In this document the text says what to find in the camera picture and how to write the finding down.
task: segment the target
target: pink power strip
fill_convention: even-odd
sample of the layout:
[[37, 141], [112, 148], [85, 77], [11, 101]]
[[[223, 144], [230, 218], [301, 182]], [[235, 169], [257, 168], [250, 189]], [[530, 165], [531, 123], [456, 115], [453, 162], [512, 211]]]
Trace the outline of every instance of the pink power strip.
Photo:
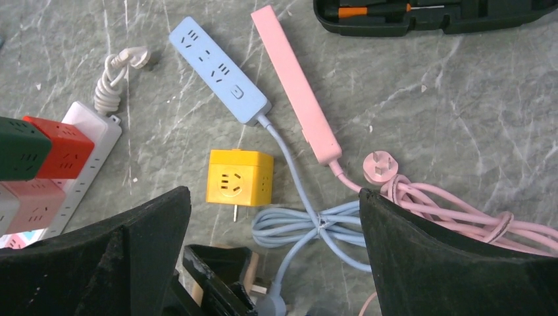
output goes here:
[[302, 126], [304, 138], [312, 147], [318, 163], [329, 165], [337, 161], [342, 155], [341, 146], [316, 100], [273, 8], [268, 5], [255, 11], [252, 13], [252, 20]]

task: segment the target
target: pink cable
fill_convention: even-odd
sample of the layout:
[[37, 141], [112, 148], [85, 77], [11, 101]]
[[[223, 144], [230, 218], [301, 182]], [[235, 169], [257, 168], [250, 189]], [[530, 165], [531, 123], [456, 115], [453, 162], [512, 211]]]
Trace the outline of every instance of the pink cable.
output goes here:
[[[362, 188], [346, 177], [338, 161], [331, 162], [329, 166], [335, 176], [349, 189], [360, 192]], [[552, 251], [558, 251], [558, 231], [555, 229], [516, 221], [510, 212], [502, 212], [497, 217], [492, 217], [441, 188], [425, 183], [411, 183], [406, 176], [400, 174], [385, 183], [380, 193], [416, 216], [481, 242], [524, 253], [556, 256], [548, 251], [538, 250], [503, 237], [511, 233], [537, 242]], [[440, 207], [426, 193], [434, 194], [454, 204], [458, 211]]]

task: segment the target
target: gray marble surface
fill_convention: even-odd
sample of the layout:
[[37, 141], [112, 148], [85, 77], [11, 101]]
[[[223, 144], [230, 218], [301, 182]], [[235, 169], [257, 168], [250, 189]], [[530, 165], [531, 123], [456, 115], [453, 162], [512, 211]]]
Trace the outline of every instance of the gray marble surface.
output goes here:
[[[496, 214], [558, 226], [556, 140], [558, 14], [498, 32], [405, 38], [343, 38], [325, 31], [309, 0], [25, 0], [0, 6], [0, 115], [62, 119], [75, 100], [92, 103], [107, 53], [148, 45], [162, 53], [152, 71], [133, 71], [118, 115], [124, 133], [67, 230], [137, 206], [178, 185], [190, 187], [187, 243], [249, 246], [271, 278], [287, 248], [255, 246], [258, 209], [205, 203], [210, 149], [240, 147], [276, 158], [273, 202], [301, 208], [278, 146], [260, 127], [237, 123], [175, 52], [168, 33], [191, 15], [273, 102], [279, 127], [320, 209], [356, 198], [317, 165], [249, 17], [273, 4], [330, 121], [348, 175], [364, 184], [363, 159], [391, 152], [401, 173], [447, 188]], [[344, 246], [367, 260], [362, 249]], [[341, 264], [322, 243], [292, 263], [284, 297], [291, 315], [356, 315], [372, 277]], [[380, 315], [378, 302], [367, 315]]]

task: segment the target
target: pink plug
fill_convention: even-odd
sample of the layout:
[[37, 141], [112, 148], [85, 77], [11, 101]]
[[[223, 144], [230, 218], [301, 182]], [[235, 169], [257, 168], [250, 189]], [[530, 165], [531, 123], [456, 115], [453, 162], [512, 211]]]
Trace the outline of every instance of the pink plug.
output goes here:
[[387, 151], [375, 151], [366, 157], [363, 168], [368, 182], [382, 186], [395, 177], [399, 164]]

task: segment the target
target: orange and black handle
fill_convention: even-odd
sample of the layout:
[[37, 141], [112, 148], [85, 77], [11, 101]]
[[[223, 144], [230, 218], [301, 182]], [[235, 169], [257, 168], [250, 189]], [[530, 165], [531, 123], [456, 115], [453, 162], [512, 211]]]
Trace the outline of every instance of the orange and black handle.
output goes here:
[[411, 11], [408, 3], [390, 3], [383, 5], [369, 5], [367, 7], [340, 7], [336, 10], [326, 10], [327, 18], [351, 18], [353, 16], [394, 16]]

